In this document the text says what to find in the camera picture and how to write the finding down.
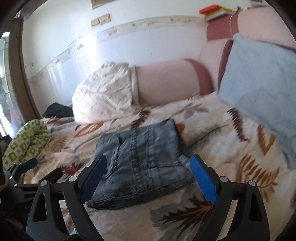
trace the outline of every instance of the wooden door frame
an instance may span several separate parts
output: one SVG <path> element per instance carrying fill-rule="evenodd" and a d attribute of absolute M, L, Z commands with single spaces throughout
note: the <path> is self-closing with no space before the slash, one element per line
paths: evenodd
<path fill-rule="evenodd" d="M 15 18 L 6 27 L 9 36 L 9 68 L 17 103 L 26 122 L 40 119 L 39 111 L 35 105 L 30 91 L 29 83 L 25 74 L 24 60 L 22 56 L 22 27 L 24 20 Z"/>

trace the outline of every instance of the bedspread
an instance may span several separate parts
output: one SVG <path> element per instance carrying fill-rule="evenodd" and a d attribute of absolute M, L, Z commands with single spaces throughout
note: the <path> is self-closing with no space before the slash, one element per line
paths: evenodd
<path fill-rule="evenodd" d="M 191 154 L 197 153 L 219 175 L 236 182 L 256 181 L 264 200 L 271 240 L 290 219 L 296 204 L 296 173 L 290 170 L 275 137 L 236 109 L 221 103 L 216 93 L 146 107 L 138 114 L 104 123 L 78 125 L 73 118 L 43 119 L 52 133 L 51 142 L 38 157 L 39 164 L 27 182 L 36 183 L 56 167 L 63 180 L 78 175 L 92 162 L 102 133 L 129 130 L 173 118 Z M 236 203 L 220 233 L 229 229 Z M 62 212 L 70 233 L 74 232 L 64 201 Z M 193 184 L 145 204 L 120 210 L 86 207 L 102 237 L 108 240 L 191 241 L 212 206 Z"/>

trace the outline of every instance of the decorative wall border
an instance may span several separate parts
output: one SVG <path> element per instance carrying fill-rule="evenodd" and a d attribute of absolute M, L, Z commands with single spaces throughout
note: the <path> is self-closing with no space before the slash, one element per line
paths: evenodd
<path fill-rule="evenodd" d="M 163 16 L 163 17 L 156 17 L 156 18 L 140 19 L 133 22 L 124 23 L 124 24 L 106 29 L 102 32 L 97 33 L 96 35 L 91 35 L 91 36 L 93 36 L 95 43 L 99 44 L 110 38 L 118 37 L 120 35 L 124 35 L 134 31 L 159 28 L 159 27 L 172 27 L 172 26 L 202 27 L 206 25 L 207 23 L 204 21 L 204 18 L 201 16 Z M 84 47 L 82 44 L 84 39 L 85 37 L 72 42 L 69 48 L 67 48 L 64 52 L 62 52 L 57 57 L 52 59 L 33 78 L 29 79 L 28 80 L 29 84 L 35 85 L 42 78 L 48 75 L 49 72 L 52 72 L 57 67 L 57 65 L 64 63 L 66 60 L 78 54 L 79 50 Z"/>

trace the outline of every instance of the glass door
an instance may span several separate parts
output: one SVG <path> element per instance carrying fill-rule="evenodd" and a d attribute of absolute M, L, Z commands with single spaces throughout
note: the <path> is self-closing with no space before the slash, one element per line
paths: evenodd
<path fill-rule="evenodd" d="M 15 133 L 24 125 L 12 85 L 9 66 L 9 37 L 5 32 L 0 39 L 0 133 L 2 136 Z"/>

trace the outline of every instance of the red book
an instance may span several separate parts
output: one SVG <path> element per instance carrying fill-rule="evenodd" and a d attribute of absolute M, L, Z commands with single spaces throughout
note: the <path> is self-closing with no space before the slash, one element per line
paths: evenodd
<path fill-rule="evenodd" d="M 200 14 L 209 14 L 213 11 L 217 11 L 219 9 L 223 8 L 222 6 L 220 5 L 217 5 L 217 4 L 213 4 L 211 6 L 208 6 L 208 7 L 205 7 L 203 9 L 200 10 Z"/>

